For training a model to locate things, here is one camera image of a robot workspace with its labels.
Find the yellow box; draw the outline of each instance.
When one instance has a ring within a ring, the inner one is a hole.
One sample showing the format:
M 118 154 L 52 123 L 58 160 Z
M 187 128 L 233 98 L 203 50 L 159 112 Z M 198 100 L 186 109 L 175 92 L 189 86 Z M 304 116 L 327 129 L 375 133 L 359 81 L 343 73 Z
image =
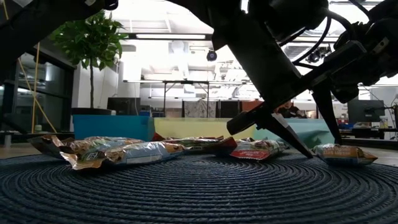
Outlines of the yellow box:
M 230 137 L 226 129 L 228 118 L 155 118 L 155 131 L 163 137 Z M 235 139 L 252 138 L 254 125 L 241 133 L 235 134 Z

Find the person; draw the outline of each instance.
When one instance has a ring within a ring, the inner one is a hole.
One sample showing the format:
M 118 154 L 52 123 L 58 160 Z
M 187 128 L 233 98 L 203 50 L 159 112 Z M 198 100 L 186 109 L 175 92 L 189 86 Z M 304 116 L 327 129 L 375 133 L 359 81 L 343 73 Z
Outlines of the person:
M 291 101 L 280 106 L 277 109 L 277 113 L 280 113 L 284 118 L 307 118 L 307 116 L 294 106 Z

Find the teal box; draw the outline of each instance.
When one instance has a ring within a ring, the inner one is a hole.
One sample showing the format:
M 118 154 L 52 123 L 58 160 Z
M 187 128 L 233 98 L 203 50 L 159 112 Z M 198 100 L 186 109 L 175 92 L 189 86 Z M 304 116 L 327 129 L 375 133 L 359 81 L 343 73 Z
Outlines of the teal box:
M 286 121 L 308 148 L 313 148 L 319 144 L 335 143 L 335 139 L 323 119 L 289 118 Z M 279 136 L 264 129 L 255 129 L 253 138 L 255 140 L 270 139 L 281 141 Z
M 151 141 L 155 133 L 154 119 L 129 115 L 73 115 L 75 139 L 92 136 L 125 137 Z

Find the tree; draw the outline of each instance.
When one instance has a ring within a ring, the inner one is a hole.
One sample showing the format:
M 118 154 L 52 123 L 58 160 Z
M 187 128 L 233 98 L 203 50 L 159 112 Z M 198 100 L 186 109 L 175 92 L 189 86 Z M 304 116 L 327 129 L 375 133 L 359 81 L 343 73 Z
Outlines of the tree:
M 102 10 L 85 20 L 66 22 L 50 36 L 72 64 L 81 62 L 84 69 L 90 68 L 90 108 L 94 108 L 93 68 L 112 67 L 114 56 L 122 57 L 120 40 L 127 34 L 120 34 L 118 29 L 123 29 L 123 25 L 113 21 L 112 14 L 106 18 Z

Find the yellow cable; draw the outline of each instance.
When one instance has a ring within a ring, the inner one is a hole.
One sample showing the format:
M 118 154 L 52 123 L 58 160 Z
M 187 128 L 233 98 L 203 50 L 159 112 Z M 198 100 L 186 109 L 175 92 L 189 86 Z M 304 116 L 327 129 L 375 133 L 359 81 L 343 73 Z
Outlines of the yellow cable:
M 8 13 L 7 13 L 6 0 L 3 0 L 2 5 L 3 5 L 3 8 L 4 8 L 4 13 L 5 13 L 5 15 L 6 15 L 6 19 L 8 20 L 9 18 L 8 18 Z M 36 78 L 36 76 L 37 76 L 37 64 L 38 64 L 38 62 L 39 62 L 38 59 L 39 59 L 39 58 L 37 57 L 37 60 L 36 60 L 35 78 Z M 27 87 L 29 88 L 29 91 L 32 93 L 32 89 L 31 89 L 31 87 L 30 87 L 29 82 L 27 81 L 27 75 L 26 75 L 24 66 L 22 65 L 21 58 L 18 58 L 18 62 L 19 62 L 19 66 L 21 67 L 21 70 L 22 70 L 22 72 L 23 72 L 23 74 L 24 74 L 24 76 L 25 76 L 25 81 L 26 81 Z M 44 118 L 45 118 L 46 121 L 49 123 L 49 125 L 50 125 L 51 128 L 53 129 L 54 133 L 57 133 L 57 130 L 54 128 L 54 126 L 53 126 L 52 123 L 50 122 L 49 118 L 48 118 L 47 115 L 44 113 L 44 110 L 43 110 L 42 106 L 41 106 L 40 103 L 37 101 L 37 99 L 36 99 L 36 97 L 35 97 L 36 94 L 34 93 L 34 94 L 32 94 L 32 95 L 34 96 L 34 97 L 33 97 L 34 102 L 37 103 L 37 106 L 39 107 L 39 109 L 40 109 L 41 112 L 43 113 Z
M 37 43 L 36 53 L 36 67 L 35 67 L 35 84 L 33 87 L 33 97 L 36 98 L 36 83 L 37 83 L 37 69 L 39 67 L 39 53 L 40 53 L 40 42 Z M 32 134 L 35 133 L 35 112 L 36 112 L 36 101 L 33 101 L 33 112 L 32 112 Z

